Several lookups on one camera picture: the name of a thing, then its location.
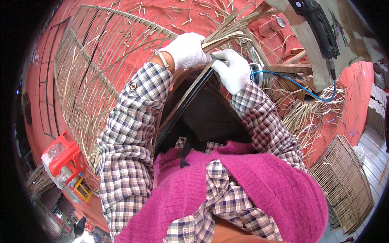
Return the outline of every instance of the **red plastic stool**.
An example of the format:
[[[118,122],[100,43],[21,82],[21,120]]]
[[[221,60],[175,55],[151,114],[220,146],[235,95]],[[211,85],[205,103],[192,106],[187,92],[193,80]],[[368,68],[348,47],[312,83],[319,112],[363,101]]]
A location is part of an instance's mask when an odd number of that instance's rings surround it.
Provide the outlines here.
[[[65,147],[65,151],[49,164],[49,170],[53,177],[56,177],[61,173],[62,167],[67,166],[72,171],[72,175],[66,181],[67,185],[84,169],[84,166],[81,166],[80,161],[78,160],[78,155],[81,153],[81,150],[75,141],[70,143],[66,140],[64,137],[65,134],[66,131],[57,137],[43,153],[46,153],[47,150],[56,143],[61,143]]]

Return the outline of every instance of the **bracelet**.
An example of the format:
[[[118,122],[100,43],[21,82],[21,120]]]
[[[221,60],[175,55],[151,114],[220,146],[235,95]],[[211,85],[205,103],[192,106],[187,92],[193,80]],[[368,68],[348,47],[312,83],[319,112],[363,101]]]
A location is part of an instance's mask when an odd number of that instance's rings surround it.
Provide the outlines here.
[[[162,59],[162,62],[163,62],[163,64],[165,65],[164,68],[168,68],[168,67],[169,67],[169,65],[168,65],[168,63],[166,62],[165,58],[163,57],[162,53],[161,53],[158,49],[155,49],[155,50],[154,50],[154,54],[155,54],[155,55],[159,55],[159,57]]]

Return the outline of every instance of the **woven bamboo frame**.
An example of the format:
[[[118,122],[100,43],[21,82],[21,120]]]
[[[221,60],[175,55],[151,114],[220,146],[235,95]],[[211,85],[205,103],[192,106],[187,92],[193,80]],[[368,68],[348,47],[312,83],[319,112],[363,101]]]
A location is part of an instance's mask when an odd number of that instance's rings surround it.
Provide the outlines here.
[[[338,135],[309,170],[318,182],[345,234],[352,234],[374,206],[362,163],[345,136]]]
[[[151,59],[152,46],[177,36],[129,13],[90,5],[78,9],[54,57],[54,77],[64,119],[95,173],[96,140],[123,84],[142,56]]]

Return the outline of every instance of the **white cotton glove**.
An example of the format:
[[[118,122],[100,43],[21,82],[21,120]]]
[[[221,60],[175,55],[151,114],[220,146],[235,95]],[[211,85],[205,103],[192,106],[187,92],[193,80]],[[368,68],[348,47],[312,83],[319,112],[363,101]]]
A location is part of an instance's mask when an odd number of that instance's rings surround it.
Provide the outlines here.
[[[160,51],[166,51],[174,59],[175,70],[179,68],[188,69],[197,64],[206,64],[212,60],[209,53],[204,53],[201,48],[201,41],[205,37],[197,33],[185,33],[178,36]]]
[[[219,59],[227,60],[229,65],[216,60],[212,68],[219,74],[221,82],[232,95],[237,94],[250,82],[249,63],[233,50],[216,51],[212,53]]]

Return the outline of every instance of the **magenta knit vest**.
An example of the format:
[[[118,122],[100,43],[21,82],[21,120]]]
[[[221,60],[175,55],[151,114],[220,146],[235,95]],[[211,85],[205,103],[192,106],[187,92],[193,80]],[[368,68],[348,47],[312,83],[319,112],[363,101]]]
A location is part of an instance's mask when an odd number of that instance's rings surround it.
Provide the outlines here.
[[[206,199],[206,164],[219,159],[256,207],[273,217],[282,239],[316,243],[328,222],[326,199],[319,185],[303,171],[269,154],[250,154],[251,144],[228,142],[209,156],[191,151],[180,169],[181,149],[170,149],[154,162],[155,188],[115,242],[162,242],[169,224],[195,213]]]

